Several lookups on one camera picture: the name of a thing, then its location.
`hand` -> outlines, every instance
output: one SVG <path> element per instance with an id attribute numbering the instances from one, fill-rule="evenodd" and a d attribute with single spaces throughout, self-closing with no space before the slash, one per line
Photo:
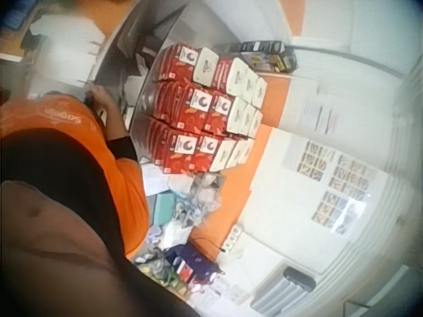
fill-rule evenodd
<path id="1" fill-rule="evenodd" d="M 109 111 L 110 109 L 118 108 L 118 105 L 103 86 L 92 85 L 89 91 L 89 98 L 92 99 L 96 110 Z"/>

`box label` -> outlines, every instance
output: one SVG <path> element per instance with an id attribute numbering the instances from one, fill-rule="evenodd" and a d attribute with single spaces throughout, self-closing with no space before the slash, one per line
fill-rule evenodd
<path id="1" fill-rule="evenodd" d="M 219 97 L 216 104 L 216 112 L 227 116 L 229 109 L 231 109 L 231 101 L 224 97 Z"/>
<path id="2" fill-rule="evenodd" d="M 216 152 L 218 143 L 219 141 L 217 139 L 213 139 L 211 137 L 204 137 L 203 143 L 200 147 L 200 152 L 214 154 Z"/>
<path id="3" fill-rule="evenodd" d="M 198 52 L 195 52 L 185 47 L 183 47 L 182 50 L 180 51 L 179 60 L 184 63 L 195 66 L 197 63 L 197 59 L 198 59 Z"/>
<path id="4" fill-rule="evenodd" d="M 174 151 L 180 154 L 194 154 L 196 150 L 197 138 L 196 137 L 187 137 L 185 135 L 179 135 L 176 140 L 176 145 Z"/>
<path id="5" fill-rule="evenodd" d="M 210 104 L 212 103 L 213 96 L 196 89 L 191 99 L 191 108 L 198 109 L 200 111 L 208 112 Z"/>

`black sleeve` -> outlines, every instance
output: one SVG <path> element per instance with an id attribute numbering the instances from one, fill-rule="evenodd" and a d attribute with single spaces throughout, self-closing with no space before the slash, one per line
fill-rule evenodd
<path id="1" fill-rule="evenodd" d="M 107 147 L 113 153 L 116 160 L 126 158 L 138 162 L 134 144 L 129 136 L 107 141 Z"/>

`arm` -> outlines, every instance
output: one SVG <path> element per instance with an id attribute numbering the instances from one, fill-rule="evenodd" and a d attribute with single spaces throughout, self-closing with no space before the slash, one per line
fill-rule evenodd
<path id="1" fill-rule="evenodd" d="M 140 247 L 149 228 L 149 215 L 143 187 L 143 176 L 134 144 L 126 130 L 118 105 L 104 87 L 93 86 L 94 106 L 107 112 L 105 137 L 116 159 L 114 202 L 118 210 L 125 253 L 131 257 Z"/>
<path id="2" fill-rule="evenodd" d="M 93 101 L 97 110 L 103 109 L 107 113 L 106 141 L 129 136 L 125 122 L 118 105 L 103 86 L 92 86 Z"/>

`cable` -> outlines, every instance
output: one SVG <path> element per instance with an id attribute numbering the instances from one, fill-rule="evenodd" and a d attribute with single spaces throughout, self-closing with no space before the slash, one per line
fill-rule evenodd
<path id="1" fill-rule="evenodd" d="M 204 238 L 204 237 L 198 237 L 195 239 L 191 239 L 191 241 L 195 241 L 195 240 L 205 240 L 208 241 L 210 244 L 212 244 L 213 246 L 215 246 L 217 249 L 219 249 L 221 252 L 226 253 L 226 250 L 224 250 L 223 248 L 219 247 L 216 243 L 214 243 L 213 241 L 211 241 L 210 239 Z"/>

